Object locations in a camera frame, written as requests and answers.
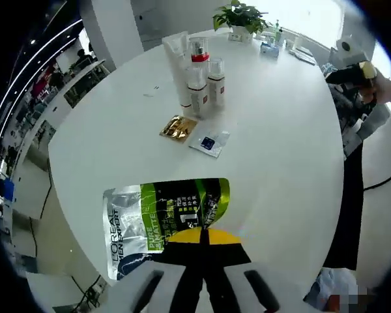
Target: white wall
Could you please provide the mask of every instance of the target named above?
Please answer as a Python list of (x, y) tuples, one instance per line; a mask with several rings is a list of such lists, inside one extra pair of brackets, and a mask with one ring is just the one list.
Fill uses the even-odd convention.
[(160, 13), (166, 36), (188, 31), (190, 34), (213, 28), (215, 10), (230, 0), (162, 0)]
[(78, 60), (78, 50), (82, 49), (80, 41), (77, 39), (74, 44), (57, 56), (57, 63), (63, 73), (68, 72), (70, 66)]
[(361, 46), (368, 59), (371, 60), (375, 49), (375, 37), (368, 31), (364, 16), (360, 11), (352, 3), (343, 2), (345, 15), (341, 35), (352, 35), (353, 40)]
[(130, 0), (83, 0), (80, 14), (98, 58), (108, 52), (113, 65), (118, 68), (143, 53)]
[(97, 59), (105, 59), (106, 62), (104, 63), (104, 66), (109, 71), (113, 72), (116, 69), (116, 66), (111, 58), (106, 42), (104, 41), (91, 0), (79, 0), (79, 5), (83, 25), (90, 39), (91, 45), (93, 46)]
[(159, 46), (162, 43), (165, 31), (165, 18), (158, 9), (160, 2), (155, 0), (131, 0), (130, 4), (132, 5), (143, 49), (147, 51)]

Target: gold sachet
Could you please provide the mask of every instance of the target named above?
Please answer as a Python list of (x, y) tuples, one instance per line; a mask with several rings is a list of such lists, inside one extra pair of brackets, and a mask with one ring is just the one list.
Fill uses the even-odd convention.
[(197, 121), (176, 115), (168, 122), (159, 135), (170, 137), (178, 142), (185, 142), (196, 125)]

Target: green label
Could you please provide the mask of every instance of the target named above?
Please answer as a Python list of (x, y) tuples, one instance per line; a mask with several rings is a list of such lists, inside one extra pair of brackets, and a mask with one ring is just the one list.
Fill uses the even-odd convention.
[(230, 186), (229, 181), (226, 178), (219, 178), (220, 183), (220, 199), (218, 204), (218, 210), (217, 214), (214, 217), (214, 220), (212, 223), (216, 222), (223, 216), (223, 214), (227, 210), (227, 206), (229, 205), (230, 201)]
[(156, 192), (154, 184), (141, 185), (141, 209), (143, 225), (148, 237), (148, 250), (163, 250), (161, 226), (156, 214)]

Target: cable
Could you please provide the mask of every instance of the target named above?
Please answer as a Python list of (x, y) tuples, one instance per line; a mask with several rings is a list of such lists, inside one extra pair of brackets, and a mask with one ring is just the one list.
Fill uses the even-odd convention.
[[(74, 276), (71, 276), (71, 279), (74, 281), (75, 285), (77, 285), (77, 287), (78, 287), (78, 289), (80, 290), (80, 292), (81, 292), (82, 294), (84, 294), (85, 292), (81, 289), (80, 285), (77, 283), (77, 281), (76, 281), (76, 279), (74, 278)], [(90, 299), (87, 295), (85, 295), (85, 297), (87, 298), (87, 302), (88, 302), (88, 301), (91, 302), (91, 299)]]
[(42, 206), (42, 210), (40, 212), (40, 218), (39, 219), (42, 219), (42, 214), (44, 214), (44, 210), (45, 210), (45, 205), (46, 205), (46, 202), (48, 200), (48, 197), (50, 195), (50, 192), (51, 192), (51, 189), (52, 189), (52, 177), (51, 177), (51, 164), (50, 164), (50, 160), (47, 159), (46, 161), (46, 166), (48, 167), (48, 177), (50, 179), (50, 188), (48, 189), (48, 193), (46, 194), (46, 197), (45, 197), (45, 201), (44, 201), (44, 205)]
[(81, 300), (79, 301), (77, 306), (72, 309), (71, 313), (75, 313), (75, 311), (80, 307), (80, 305), (82, 305), (84, 299), (86, 298), (87, 293), (89, 292), (89, 290), (91, 290), (94, 287), (95, 284), (97, 284), (97, 282), (98, 282), (98, 280), (100, 279), (101, 276), (102, 275), (99, 275), (97, 277), (97, 279), (93, 282), (93, 284), (90, 287), (88, 287), (87, 290), (85, 290), (85, 293), (84, 293), (83, 297), (81, 298)]
[(33, 225), (32, 225), (32, 218), (31, 217), (29, 217), (29, 221), (31, 223), (31, 231), (32, 231), (33, 241), (35, 242), (35, 257), (37, 257), (38, 256), (38, 244), (36, 242), (35, 232), (33, 231)]
[(381, 187), (382, 185), (384, 184), (387, 184), (387, 182), (391, 181), (391, 177), (384, 180), (383, 182), (379, 183), (379, 184), (376, 184), (376, 185), (373, 185), (373, 186), (370, 186), (370, 187), (367, 187), (367, 188), (364, 188), (364, 191), (367, 191), (367, 190), (371, 190), (371, 189), (375, 189), (375, 188), (378, 188), (378, 187)]

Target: person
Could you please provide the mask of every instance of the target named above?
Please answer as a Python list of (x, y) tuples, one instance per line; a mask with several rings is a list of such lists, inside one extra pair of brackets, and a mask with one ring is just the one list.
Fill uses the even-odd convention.
[(64, 75), (61, 73), (60, 70), (55, 69), (55, 71), (51, 75), (49, 84), (52, 87), (56, 87), (58, 90), (64, 87)]
[(89, 54), (85, 54), (84, 49), (78, 50), (77, 55), (80, 58), (74, 63), (74, 67), (80, 67), (81, 69), (84, 69), (87, 65), (90, 65), (94, 62), (93, 57)]
[[(380, 72), (362, 101), (391, 102), (391, 81)], [(325, 267), (356, 270), (375, 293), (391, 269), (391, 117), (345, 161), (339, 221)]]

